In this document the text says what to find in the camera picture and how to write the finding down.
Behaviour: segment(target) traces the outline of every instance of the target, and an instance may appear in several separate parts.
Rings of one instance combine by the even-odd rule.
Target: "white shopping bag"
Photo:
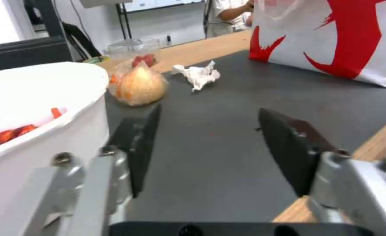
[[[256,0],[250,59],[386,87],[386,0]]]

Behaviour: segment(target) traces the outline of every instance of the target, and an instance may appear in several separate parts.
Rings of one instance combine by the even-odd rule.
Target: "cable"
[[[91,41],[91,43],[92,43],[91,38],[89,37],[87,31],[85,30],[84,24],[82,24],[81,16],[79,15],[79,12],[76,10],[76,7],[75,7],[75,4],[73,3],[73,0],[70,0],[70,3],[72,4],[73,9],[75,10],[76,15],[78,16],[79,23],[80,23],[81,26],[82,26],[82,30],[84,31],[84,33],[85,33],[85,35],[87,36],[87,38],[89,39],[89,41]]]

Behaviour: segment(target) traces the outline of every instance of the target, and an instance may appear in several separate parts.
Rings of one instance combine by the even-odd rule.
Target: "white paper towel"
[[[214,66],[214,61],[211,61],[206,67],[190,66],[188,69],[185,69],[183,65],[174,65],[172,73],[183,74],[193,85],[192,92],[194,92],[202,90],[204,85],[220,78],[220,73],[213,69]]]

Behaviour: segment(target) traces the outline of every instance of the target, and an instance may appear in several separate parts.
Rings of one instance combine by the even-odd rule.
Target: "wooden table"
[[[206,60],[247,50],[250,44],[250,31],[232,33],[211,39],[199,40],[182,45],[163,48],[161,60],[153,68],[160,73],[168,72],[174,64],[185,66]],[[108,69],[115,62],[104,62],[100,66]],[[386,156],[386,126],[367,140],[353,153],[353,158],[366,161],[379,160]],[[306,206],[307,197],[302,197],[292,203],[278,215],[274,222],[311,222],[314,218]]]

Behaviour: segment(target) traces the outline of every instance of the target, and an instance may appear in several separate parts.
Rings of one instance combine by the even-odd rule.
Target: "black tabletop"
[[[182,75],[165,74],[169,90],[145,189],[128,220],[261,222],[288,207],[296,196],[255,131],[260,107],[307,120],[350,152],[386,125],[386,88],[247,54],[215,59],[221,78],[194,94]],[[130,108],[107,95],[110,132],[152,106]]]

